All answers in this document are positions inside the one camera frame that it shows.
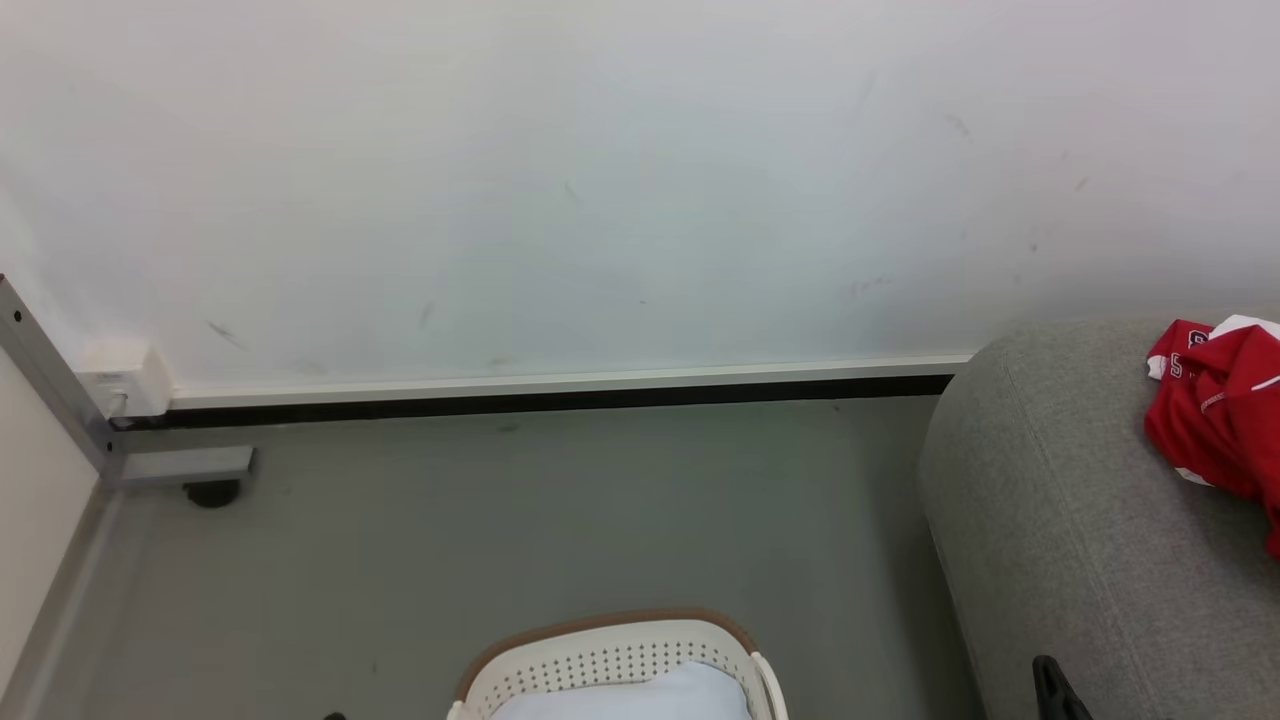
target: metal frame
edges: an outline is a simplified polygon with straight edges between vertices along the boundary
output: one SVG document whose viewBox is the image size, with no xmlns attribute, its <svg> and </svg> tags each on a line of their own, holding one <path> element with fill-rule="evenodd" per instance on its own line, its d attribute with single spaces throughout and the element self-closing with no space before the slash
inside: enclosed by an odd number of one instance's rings
<svg viewBox="0 0 1280 720">
<path fill-rule="evenodd" d="M 0 347 L 104 478 L 123 462 L 120 437 L 99 411 L 35 315 L 0 274 Z"/>
<path fill-rule="evenodd" d="M 0 274 L 0 348 L 97 470 L 108 488 L 251 478 L 252 447 L 129 454 L 125 434 L 102 416 L 79 378 Z"/>
</svg>

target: white plastic basket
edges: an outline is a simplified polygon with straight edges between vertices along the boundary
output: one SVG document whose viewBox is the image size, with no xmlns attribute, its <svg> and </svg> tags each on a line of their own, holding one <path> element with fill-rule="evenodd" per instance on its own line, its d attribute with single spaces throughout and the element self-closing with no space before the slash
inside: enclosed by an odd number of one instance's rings
<svg viewBox="0 0 1280 720">
<path fill-rule="evenodd" d="M 489 720 L 518 694 L 643 683 L 682 662 L 732 675 L 753 720 L 787 720 L 769 662 L 750 635 L 709 610 L 622 612 L 502 641 L 471 664 L 448 720 Z"/>
</svg>

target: red jersey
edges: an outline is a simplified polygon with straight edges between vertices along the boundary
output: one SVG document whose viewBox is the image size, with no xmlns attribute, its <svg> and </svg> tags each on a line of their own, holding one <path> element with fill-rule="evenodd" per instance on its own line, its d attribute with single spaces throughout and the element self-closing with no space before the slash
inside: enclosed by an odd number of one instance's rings
<svg viewBox="0 0 1280 720">
<path fill-rule="evenodd" d="M 1176 320 L 1151 348 L 1147 437 L 1184 478 L 1261 502 L 1280 559 L 1280 338 L 1233 322 Z"/>
</svg>

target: gray sofa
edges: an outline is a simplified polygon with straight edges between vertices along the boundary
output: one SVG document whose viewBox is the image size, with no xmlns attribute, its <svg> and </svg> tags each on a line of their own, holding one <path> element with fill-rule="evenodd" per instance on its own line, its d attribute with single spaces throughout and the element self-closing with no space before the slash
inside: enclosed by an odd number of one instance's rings
<svg viewBox="0 0 1280 720">
<path fill-rule="evenodd" d="M 938 402 L 922 496 L 989 720 L 1037 717 L 1042 653 L 1096 720 L 1280 717 L 1263 511 L 1183 480 L 1143 433 L 1172 318 L 1029 328 Z"/>
</svg>

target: white wall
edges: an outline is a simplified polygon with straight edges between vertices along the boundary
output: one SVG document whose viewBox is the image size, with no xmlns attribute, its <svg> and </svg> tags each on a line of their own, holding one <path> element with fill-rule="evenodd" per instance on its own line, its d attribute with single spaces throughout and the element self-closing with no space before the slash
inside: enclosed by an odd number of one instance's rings
<svg viewBox="0 0 1280 720">
<path fill-rule="evenodd" d="M 151 338 L 197 389 L 969 352 L 1271 300 L 1277 27 L 1274 0 L 3 0 L 5 252 L 64 348 Z"/>
</svg>

